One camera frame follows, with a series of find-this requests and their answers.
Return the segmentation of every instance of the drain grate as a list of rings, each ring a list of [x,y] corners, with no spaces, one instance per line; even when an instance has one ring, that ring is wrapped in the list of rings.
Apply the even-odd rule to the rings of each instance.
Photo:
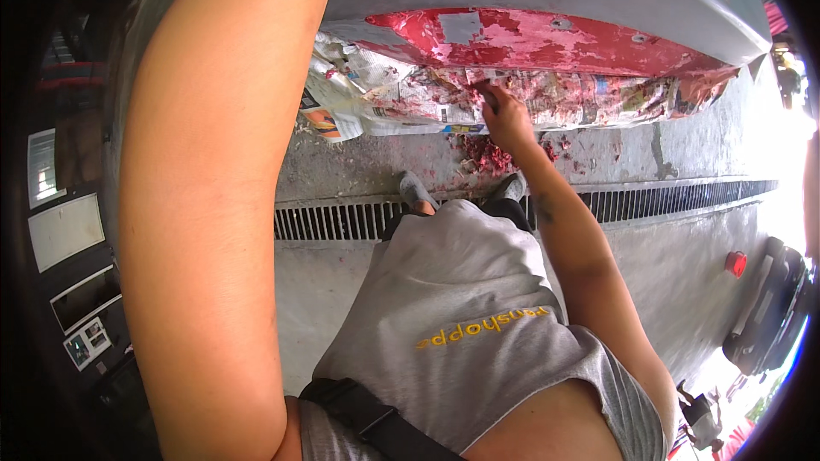
[[[774,189],[777,189],[777,180],[710,181],[690,185],[665,181],[579,192],[578,197],[598,222],[604,224],[719,207]],[[479,204],[482,200],[471,201]],[[521,206],[527,212],[530,225],[537,228],[533,200],[525,196]],[[387,222],[407,210],[407,204],[393,201],[280,208],[275,211],[274,238],[277,241],[376,241],[381,239]]]

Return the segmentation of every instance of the sneaker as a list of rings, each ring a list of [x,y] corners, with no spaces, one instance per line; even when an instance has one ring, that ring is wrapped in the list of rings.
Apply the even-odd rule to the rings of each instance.
[[[525,193],[527,193],[527,180],[524,179],[524,175],[515,172],[501,182],[501,185],[493,191],[493,194],[489,195],[487,201],[502,200],[504,198],[521,201]]]
[[[398,174],[398,193],[402,196],[402,200],[410,205],[411,209],[418,200],[424,200],[433,205],[433,210],[439,209],[439,203],[433,200],[433,197],[424,188],[422,180],[412,171],[402,171]]]

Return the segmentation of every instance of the black shoulder strap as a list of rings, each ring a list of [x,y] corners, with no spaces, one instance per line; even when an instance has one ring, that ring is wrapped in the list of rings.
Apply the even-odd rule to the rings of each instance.
[[[416,429],[393,406],[383,405],[367,388],[348,377],[339,381],[315,379],[302,390],[310,400],[352,430],[358,439],[395,461],[463,460]]]

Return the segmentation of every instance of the newspaper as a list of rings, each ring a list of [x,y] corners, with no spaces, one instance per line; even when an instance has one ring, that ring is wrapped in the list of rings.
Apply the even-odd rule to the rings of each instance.
[[[330,142],[363,133],[486,133],[484,100],[473,85],[490,79],[527,105],[535,130],[629,127],[708,107],[738,71],[619,77],[415,66],[320,32],[300,110]]]

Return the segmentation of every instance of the red cloth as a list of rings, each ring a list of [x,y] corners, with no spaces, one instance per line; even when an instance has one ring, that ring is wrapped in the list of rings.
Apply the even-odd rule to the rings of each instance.
[[[724,440],[723,448],[718,452],[712,452],[714,461],[729,461],[732,459],[746,442],[746,439],[749,438],[753,429],[754,423],[748,418],[744,418],[743,422],[739,423],[729,434],[729,437]]]
[[[783,12],[780,7],[774,3],[774,0],[764,0],[764,8],[766,9],[766,16],[769,21],[769,31],[772,36],[776,36],[789,28],[789,24],[785,22]]]

